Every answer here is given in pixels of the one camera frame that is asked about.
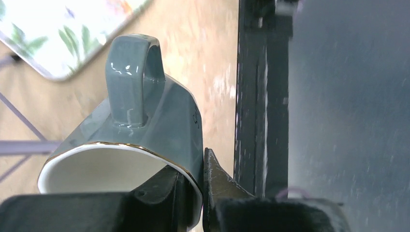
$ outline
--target gray surface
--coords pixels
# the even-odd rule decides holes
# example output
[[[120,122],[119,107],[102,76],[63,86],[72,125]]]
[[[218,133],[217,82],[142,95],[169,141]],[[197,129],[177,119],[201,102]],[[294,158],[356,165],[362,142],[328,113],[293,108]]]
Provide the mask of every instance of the gray surface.
[[[410,1],[306,0],[290,44],[289,184],[354,231],[410,231]]]

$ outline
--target wooden floor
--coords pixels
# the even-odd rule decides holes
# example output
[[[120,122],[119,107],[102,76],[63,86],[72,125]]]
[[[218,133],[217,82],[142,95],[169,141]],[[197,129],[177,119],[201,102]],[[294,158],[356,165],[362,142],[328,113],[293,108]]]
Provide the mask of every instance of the wooden floor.
[[[203,119],[204,146],[214,149],[232,175],[238,0],[154,0],[122,34],[143,33],[159,39],[164,69],[195,96]],[[9,49],[0,44],[0,54]],[[48,139],[63,140],[107,96],[104,49],[67,82],[42,78],[27,64],[0,71],[0,92]],[[37,137],[0,103],[0,139]],[[45,155],[0,157],[0,202],[37,192]]]

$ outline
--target black metal rail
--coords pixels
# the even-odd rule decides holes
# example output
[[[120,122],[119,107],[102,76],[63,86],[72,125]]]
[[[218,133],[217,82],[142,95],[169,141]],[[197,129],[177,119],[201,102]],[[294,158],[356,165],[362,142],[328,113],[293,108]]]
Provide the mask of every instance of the black metal rail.
[[[256,196],[288,185],[288,43],[292,11],[241,0],[234,179]],[[279,2],[292,9],[294,0]]]
[[[221,168],[211,149],[204,160],[205,232],[350,232],[335,203],[257,198]],[[131,192],[16,196],[0,206],[0,231],[186,232],[192,191],[167,166]]]

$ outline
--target mug handle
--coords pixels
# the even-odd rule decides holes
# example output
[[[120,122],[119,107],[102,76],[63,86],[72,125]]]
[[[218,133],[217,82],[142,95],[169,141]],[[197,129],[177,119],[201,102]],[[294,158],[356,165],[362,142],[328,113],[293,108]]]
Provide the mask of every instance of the mug handle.
[[[114,121],[120,125],[144,126],[147,116],[143,79],[165,80],[158,39],[142,34],[116,37],[105,64],[105,78]]]

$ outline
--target ceramic mug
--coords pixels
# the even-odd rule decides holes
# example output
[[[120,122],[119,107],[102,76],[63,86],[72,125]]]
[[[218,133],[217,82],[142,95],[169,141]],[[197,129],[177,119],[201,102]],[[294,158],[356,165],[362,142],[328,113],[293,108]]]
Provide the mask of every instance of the ceramic mug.
[[[119,36],[105,66],[108,98],[42,168],[40,193],[130,191],[165,165],[194,188],[193,220],[202,207],[202,122],[194,97],[164,74],[156,38]]]

